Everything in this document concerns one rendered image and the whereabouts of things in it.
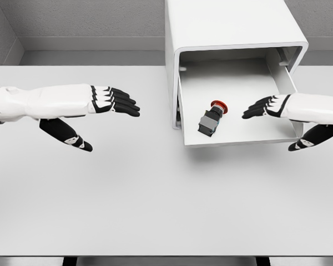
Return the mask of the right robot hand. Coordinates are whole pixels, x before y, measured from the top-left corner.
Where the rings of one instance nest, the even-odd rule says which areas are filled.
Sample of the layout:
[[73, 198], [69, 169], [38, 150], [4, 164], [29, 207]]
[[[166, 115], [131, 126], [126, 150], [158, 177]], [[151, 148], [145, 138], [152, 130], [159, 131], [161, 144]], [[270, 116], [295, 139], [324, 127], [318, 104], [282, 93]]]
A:
[[267, 96], [250, 105], [242, 118], [265, 115], [316, 124], [292, 143], [289, 151], [314, 147], [333, 137], [333, 96], [302, 93]]

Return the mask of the white tabletop storage cabinet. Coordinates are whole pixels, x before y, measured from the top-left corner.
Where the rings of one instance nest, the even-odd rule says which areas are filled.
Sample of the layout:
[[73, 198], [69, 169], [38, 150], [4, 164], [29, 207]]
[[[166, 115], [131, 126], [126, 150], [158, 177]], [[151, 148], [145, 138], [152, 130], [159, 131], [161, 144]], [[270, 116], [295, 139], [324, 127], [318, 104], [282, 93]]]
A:
[[165, 64], [171, 124], [177, 121], [180, 54], [200, 50], [293, 47], [292, 74], [309, 43], [284, 0], [165, 0]]

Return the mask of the white cabinet drawer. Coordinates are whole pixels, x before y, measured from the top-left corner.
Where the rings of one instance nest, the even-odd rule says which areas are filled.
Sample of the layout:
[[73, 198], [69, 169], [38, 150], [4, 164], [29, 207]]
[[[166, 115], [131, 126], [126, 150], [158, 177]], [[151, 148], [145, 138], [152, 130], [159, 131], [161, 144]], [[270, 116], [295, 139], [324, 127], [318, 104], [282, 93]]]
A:
[[[179, 106], [186, 147], [291, 142], [302, 135], [303, 125], [288, 119], [242, 119], [259, 99], [296, 92], [286, 68], [270, 58], [187, 62], [184, 68], [179, 73]], [[225, 103], [228, 112], [208, 137], [198, 128], [214, 100]]]

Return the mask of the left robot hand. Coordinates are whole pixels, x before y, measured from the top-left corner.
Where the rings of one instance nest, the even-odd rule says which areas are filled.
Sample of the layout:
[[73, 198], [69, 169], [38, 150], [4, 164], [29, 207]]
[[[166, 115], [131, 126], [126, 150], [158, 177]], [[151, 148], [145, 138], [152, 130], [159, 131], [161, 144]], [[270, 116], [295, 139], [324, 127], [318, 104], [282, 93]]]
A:
[[34, 89], [29, 93], [26, 115], [39, 120], [41, 130], [58, 141], [91, 152], [91, 144], [61, 118], [118, 112], [140, 116], [130, 95], [110, 86], [73, 84]]

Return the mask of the red button load switch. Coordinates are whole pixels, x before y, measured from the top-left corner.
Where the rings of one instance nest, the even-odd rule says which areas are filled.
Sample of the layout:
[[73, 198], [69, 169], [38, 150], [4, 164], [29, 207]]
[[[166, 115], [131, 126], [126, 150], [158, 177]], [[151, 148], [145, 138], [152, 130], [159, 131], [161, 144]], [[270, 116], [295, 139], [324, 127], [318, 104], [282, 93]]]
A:
[[228, 107], [224, 102], [220, 100], [212, 101], [210, 110], [206, 110], [200, 119], [198, 131], [208, 137], [212, 137], [219, 125], [220, 119], [227, 112]]

